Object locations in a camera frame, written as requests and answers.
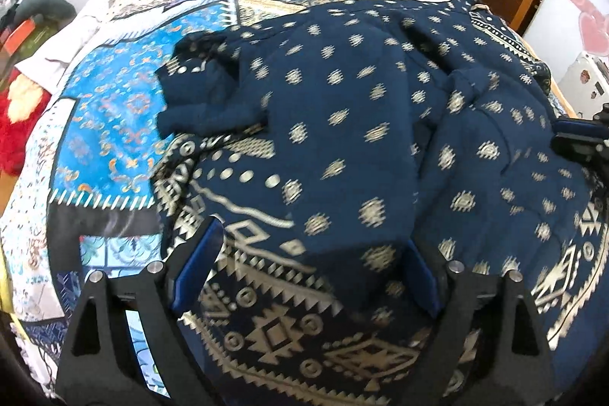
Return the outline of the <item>white cabinet with stickers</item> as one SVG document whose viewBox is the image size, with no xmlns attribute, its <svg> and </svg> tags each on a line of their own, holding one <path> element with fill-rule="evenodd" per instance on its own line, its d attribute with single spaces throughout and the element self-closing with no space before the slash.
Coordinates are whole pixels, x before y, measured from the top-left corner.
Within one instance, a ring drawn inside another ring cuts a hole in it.
<svg viewBox="0 0 609 406">
<path fill-rule="evenodd" d="M 558 87 L 579 118 L 592 119 L 608 103 L 608 66 L 583 51 L 568 67 Z"/>
</svg>

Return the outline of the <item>red plush toy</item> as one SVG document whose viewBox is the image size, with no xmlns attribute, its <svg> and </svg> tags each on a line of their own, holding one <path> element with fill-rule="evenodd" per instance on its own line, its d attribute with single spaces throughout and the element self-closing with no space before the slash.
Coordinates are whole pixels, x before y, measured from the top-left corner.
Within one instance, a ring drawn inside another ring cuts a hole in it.
<svg viewBox="0 0 609 406">
<path fill-rule="evenodd" d="M 51 94 L 13 68 L 1 92 L 1 171 L 18 176 L 24 167 L 26 144 L 48 105 Z"/>
</svg>

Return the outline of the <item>white pillow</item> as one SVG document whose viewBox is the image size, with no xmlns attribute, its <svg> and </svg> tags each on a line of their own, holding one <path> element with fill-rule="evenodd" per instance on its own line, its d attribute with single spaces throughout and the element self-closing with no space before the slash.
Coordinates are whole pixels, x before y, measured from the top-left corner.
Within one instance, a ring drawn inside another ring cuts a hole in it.
<svg viewBox="0 0 609 406">
<path fill-rule="evenodd" d="M 100 22 L 93 16 L 77 16 L 70 24 L 45 41 L 16 69 L 48 93 L 59 91 L 60 81 L 72 60 L 97 32 Z"/>
</svg>

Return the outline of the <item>navy patterned garment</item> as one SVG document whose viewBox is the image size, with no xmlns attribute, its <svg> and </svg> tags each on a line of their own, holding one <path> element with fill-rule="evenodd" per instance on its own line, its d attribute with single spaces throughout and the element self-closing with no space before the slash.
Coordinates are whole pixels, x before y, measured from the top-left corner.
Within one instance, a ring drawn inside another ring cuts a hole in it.
<svg viewBox="0 0 609 406">
<path fill-rule="evenodd" d="M 446 266 L 517 271 L 568 393 L 608 340 L 607 185 L 551 145 L 547 67 L 477 0 L 192 33 L 157 71 L 163 245 L 220 217 L 187 317 L 228 405 L 396 405 Z"/>
</svg>

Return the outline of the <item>clothes pile with orange box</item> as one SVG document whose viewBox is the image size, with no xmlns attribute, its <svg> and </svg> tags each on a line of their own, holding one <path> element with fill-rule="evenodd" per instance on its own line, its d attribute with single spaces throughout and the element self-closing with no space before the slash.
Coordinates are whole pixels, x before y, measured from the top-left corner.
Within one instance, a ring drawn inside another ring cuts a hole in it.
<svg viewBox="0 0 609 406">
<path fill-rule="evenodd" d="M 66 0 L 1 0 L 1 86 L 16 63 L 77 16 Z"/>
</svg>

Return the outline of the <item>blue patchwork bedspread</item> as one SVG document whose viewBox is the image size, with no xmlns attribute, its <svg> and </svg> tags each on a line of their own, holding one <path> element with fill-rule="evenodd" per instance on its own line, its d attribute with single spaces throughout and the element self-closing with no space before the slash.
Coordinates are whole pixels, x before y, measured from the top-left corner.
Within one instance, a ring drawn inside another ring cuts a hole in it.
<svg viewBox="0 0 609 406">
<path fill-rule="evenodd" d="M 66 69 L 26 144 L 1 218 L 10 333 L 45 396 L 81 281 L 123 275 L 158 256 L 151 174 L 167 143 L 155 72 L 187 34 L 253 25 L 313 5 L 355 0 L 90 0 L 99 20 Z"/>
</svg>

